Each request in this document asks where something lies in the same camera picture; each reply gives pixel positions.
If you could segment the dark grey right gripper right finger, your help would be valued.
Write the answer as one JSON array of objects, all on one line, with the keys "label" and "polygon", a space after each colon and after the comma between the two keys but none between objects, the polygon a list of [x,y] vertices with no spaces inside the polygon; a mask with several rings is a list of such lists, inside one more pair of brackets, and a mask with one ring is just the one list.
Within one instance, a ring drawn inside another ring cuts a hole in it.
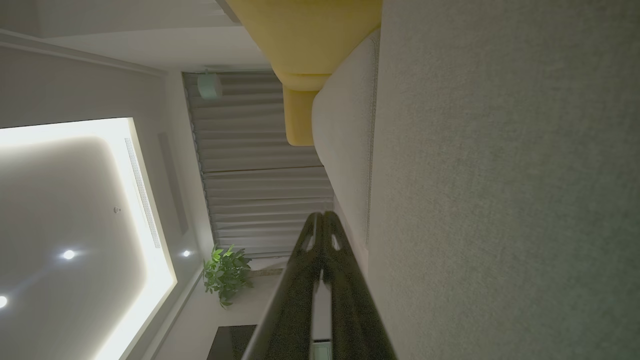
[{"label": "dark grey right gripper right finger", "polygon": [[323,281],[331,292],[333,360],[398,360],[346,231],[323,214]]}]

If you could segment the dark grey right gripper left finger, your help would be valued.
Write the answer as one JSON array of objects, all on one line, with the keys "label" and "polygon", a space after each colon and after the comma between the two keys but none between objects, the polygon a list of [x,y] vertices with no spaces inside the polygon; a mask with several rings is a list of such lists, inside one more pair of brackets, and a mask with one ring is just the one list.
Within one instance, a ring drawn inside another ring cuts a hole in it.
[{"label": "dark grey right gripper left finger", "polygon": [[314,292],[323,268],[323,215],[310,214],[242,360],[310,360]]}]

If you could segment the green potted plant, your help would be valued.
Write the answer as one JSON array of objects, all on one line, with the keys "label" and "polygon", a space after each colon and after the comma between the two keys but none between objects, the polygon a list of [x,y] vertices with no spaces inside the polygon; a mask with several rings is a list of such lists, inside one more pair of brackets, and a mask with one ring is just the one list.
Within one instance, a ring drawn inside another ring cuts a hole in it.
[{"label": "green potted plant", "polygon": [[217,294],[220,306],[227,309],[233,305],[238,292],[251,289],[250,259],[245,249],[235,249],[233,245],[225,249],[215,246],[209,260],[203,262],[203,284],[205,292]]}]

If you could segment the dark flat panel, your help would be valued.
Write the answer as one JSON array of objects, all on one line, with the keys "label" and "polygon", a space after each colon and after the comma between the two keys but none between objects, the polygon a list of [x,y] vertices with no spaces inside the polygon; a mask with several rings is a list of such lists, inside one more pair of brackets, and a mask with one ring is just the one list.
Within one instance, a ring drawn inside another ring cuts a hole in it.
[{"label": "dark flat panel", "polygon": [[256,325],[219,326],[206,360],[242,360]]}]

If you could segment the grey pleated curtain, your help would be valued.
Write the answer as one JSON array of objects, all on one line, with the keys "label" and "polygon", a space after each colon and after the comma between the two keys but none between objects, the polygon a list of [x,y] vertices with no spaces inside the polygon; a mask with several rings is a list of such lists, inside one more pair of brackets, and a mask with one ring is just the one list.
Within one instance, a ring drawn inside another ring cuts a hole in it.
[{"label": "grey pleated curtain", "polygon": [[214,243],[250,258],[289,255],[307,217],[334,208],[315,148],[289,144],[272,71],[220,73],[215,99],[201,96],[198,77],[182,75]]}]

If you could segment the narrow grey sofa seat cushion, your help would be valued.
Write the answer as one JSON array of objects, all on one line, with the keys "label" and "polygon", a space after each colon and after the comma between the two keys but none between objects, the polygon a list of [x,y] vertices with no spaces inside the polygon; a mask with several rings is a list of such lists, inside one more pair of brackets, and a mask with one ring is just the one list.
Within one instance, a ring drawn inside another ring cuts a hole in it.
[{"label": "narrow grey sofa seat cushion", "polygon": [[334,211],[359,268],[368,273],[371,174],[381,30],[339,64],[313,100],[311,132],[334,192]]}]

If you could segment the yellow sofa backrest cushion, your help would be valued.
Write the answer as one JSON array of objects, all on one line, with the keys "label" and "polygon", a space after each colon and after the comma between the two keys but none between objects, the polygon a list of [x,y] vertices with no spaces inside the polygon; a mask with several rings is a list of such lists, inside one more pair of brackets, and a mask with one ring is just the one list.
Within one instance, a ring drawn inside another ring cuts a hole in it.
[{"label": "yellow sofa backrest cushion", "polygon": [[319,90],[300,91],[282,86],[286,140],[291,146],[312,147],[313,102]]},{"label": "yellow sofa backrest cushion", "polygon": [[285,88],[316,92],[381,25],[383,0],[227,0]]}]

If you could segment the long white air vent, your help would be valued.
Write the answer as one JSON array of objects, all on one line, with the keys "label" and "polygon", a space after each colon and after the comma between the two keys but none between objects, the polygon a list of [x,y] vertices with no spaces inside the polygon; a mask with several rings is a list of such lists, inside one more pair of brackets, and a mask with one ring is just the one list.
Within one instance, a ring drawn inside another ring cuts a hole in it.
[{"label": "long white air vent", "polygon": [[141,203],[142,212],[144,212],[147,227],[151,235],[151,240],[156,249],[162,249],[160,236],[159,236],[157,225],[154,219],[151,203],[147,196],[146,185],[144,183],[143,174],[141,172],[141,168],[138,162],[137,153],[135,151],[133,141],[130,137],[124,137],[124,141],[125,141],[129,161],[131,164],[132,174],[135,178],[135,185],[137,186],[139,202]]}]

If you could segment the large grey sofa seat cushion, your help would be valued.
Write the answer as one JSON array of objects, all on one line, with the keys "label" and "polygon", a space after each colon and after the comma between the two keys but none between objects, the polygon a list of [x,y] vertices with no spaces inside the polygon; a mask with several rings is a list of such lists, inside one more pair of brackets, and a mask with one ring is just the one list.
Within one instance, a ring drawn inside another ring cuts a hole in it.
[{"label": "large grey sofa seat cushion", "polygon": [[384,0],[368,251],[398,360],[640,360],[640,0]]}]

